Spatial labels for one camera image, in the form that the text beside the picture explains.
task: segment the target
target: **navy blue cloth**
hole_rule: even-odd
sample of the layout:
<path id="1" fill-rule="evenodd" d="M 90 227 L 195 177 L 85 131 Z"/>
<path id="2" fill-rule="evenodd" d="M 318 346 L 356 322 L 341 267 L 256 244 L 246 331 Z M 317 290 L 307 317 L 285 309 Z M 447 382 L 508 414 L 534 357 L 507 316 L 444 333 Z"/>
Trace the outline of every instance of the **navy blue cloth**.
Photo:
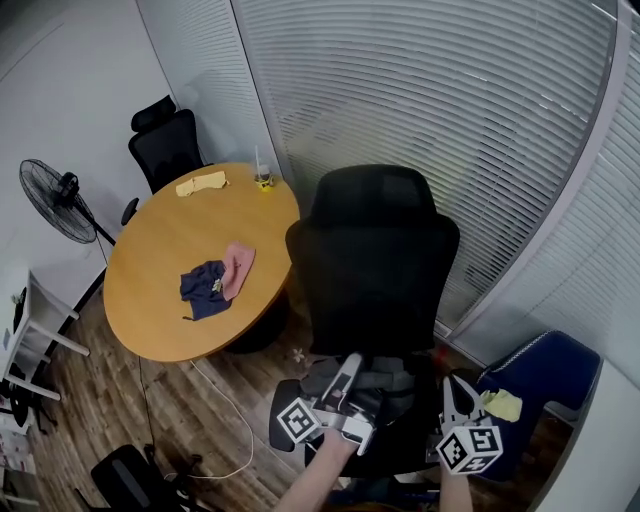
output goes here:
<path id="1" fill-rule="evenodd" d="M 193 312 L 190 320 L 200 320 L 229 309 L 231 301 L 224 300 L 222 290 L 217 292 L 213 289 L 223 274 L 224 264 L 217 260 L 207 261 L 180 276 L 180 295 L 182 300 L 189 301 Z"/>

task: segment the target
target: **table top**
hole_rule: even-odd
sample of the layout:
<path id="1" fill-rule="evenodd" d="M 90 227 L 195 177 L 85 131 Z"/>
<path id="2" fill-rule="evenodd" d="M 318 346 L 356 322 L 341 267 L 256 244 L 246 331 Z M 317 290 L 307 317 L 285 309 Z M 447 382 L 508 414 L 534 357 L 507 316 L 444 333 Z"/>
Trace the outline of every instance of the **table top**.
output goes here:
<path id="1" fill-rule="evenodd" d="M 224 171 L 223 189 L 178 197 L 189 178 Z M 221 349 L 246 331 L 282 290 L 291 267 L 285 233 L 298 220 L 291 189 L 276 177 L 261 191 L 249 164 L 203 167 L 170 183 L 129 221 L 111 254 L 104 283 L 107 319 L 120 342 L 147 359 L 186 361 Z M 233 241 L 256 257 L 231 307 L 197 322 L 180 296 L 180 275 L 221 260 Z"/>

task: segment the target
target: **yellow cloth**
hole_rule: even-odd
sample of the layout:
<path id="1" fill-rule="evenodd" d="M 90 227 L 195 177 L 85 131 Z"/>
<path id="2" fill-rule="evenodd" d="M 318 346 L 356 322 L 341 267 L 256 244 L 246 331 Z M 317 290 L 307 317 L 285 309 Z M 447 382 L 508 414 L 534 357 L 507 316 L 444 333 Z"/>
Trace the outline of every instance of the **yellow cloth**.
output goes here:
<path id="1" fill-rule="evenodd" d="M 180 183 L 180 185 L 176 186 L 176 194 L 178 194 L 179 197 L 187 197 L 203 188 L 222 188 L 228 184 L 229 182 L 227 181 L 224 171 L 218 171 L 213 174 L 196 176 L 184 183 Z"/>
<path id="2" fill-rule="evenodd" d="M 496 418 L 515 423 L 520 419 L 522 399 L 512 395 L 506 389 L 499 389 L 497 393 L 485 391 L 480 395 L 484 409 Z"/>

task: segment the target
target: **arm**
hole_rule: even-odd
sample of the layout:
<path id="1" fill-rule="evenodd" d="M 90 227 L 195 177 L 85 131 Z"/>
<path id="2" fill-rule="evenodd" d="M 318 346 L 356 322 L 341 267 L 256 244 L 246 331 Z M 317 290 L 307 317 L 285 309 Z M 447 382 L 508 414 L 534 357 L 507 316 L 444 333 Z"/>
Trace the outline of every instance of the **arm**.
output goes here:
<path id="1" fill-rule="evenodd" d="M 358 445 L 347 441 L 337 430 L 327 430 L 324 442 L 304 470 L 282 497 L 274 512 L 316 512 L 338 480 L 342 468 Z"/>
<path id="2" fill-rule="evenodd" d="M 441 473 L 440 512 L 473 512 L 467 477 L 452 475 L 446 468 Z"/>

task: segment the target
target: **white shelf leg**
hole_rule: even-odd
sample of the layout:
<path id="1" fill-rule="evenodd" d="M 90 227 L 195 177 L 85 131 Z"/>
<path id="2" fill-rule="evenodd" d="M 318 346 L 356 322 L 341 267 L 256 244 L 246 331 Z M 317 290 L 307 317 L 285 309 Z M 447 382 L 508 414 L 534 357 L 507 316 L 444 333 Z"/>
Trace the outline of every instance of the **white shelf leg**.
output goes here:
<path id="1" fill-rule="evenodd" d="M 74 320 L 77 320 L 78 318 L 80 318 L 80 315 L 76 311 L 74 311 L 73 308 L 71 308 L 70 306 L 68 306 L 64 302 L 62 302 L 53 293 L 51 293 L 49 290 L 44 288 L 36 280 L 35 277 L 31 276 L 31 282 L 33 283 L 33 286 L 35 286 L 38 290 L 40 290 L 40 293 L 42 293 L 42 295 L 44 295 L 44 298 L 47 299 L 51 303 L 51 305 L 53 307 L 55 307 L 58 311 L 60 311 L 60 313 L 62 313 L 63 315 L 70 316 Z"/>
<path id="2" fill-rule="evenodd" d="M 33 350 L 30 346 L 26 345 L 24 342 L 18 346 L 18 350 L 31 354 L 32 356 L 37 357 L 40 361 L 44 361 L 47 364 L 51 362 L 51 358 L 49 356 L 42 354 L 37 350 Z"/>
<path id="3" fill-rule="evenodd" d="M 21 388 L 37 393 L 38 395 L 46 396 L 47 398 L 51 398 L 52 400 L 60 401 L 60 393 L 56 393 L 55 391 L 36 386 L 35 384 L 31 384 L 31 382 L 27 382 L 24 379 L 19 379 L 15 375 L 6 375 L 5 379 L 12 384 L 15 384 L 16 386 L 20 386 Z"/>
<path id="4" fill-rule="evenodd" d="M 36 500 L 20 498 L 18 496 L 11 496 L 10 494 L 5 494 L 4 499 L 6 499 L 7 501 L 13 501 L 15 503 L 20 503 L 21 505 L 31 505 L 32 507 L 40 506 L 40 503 L 38 503 Z"/>
<path id="5" fill-rule="evenodd" d="M 61 334 L 58 334 L 57 332 L 50 331 L 49 329 L 40 325 L 38 322 L 29 320 L 29 327 L 33 327 L 36 331 L 44 334 L 47 338 L 51 338 L 52 340 L 55 340 L 58 343 L 60 343 L 60 345 L 64 345 L 68 349 L 78 352 L 83 356 L 88 356 L 90 354 L 89 349 L 87 347 L 83 347 L 79 343 L 76 343 L 75 341 L 72 341 L 69 338 L 62 336 Z"/>

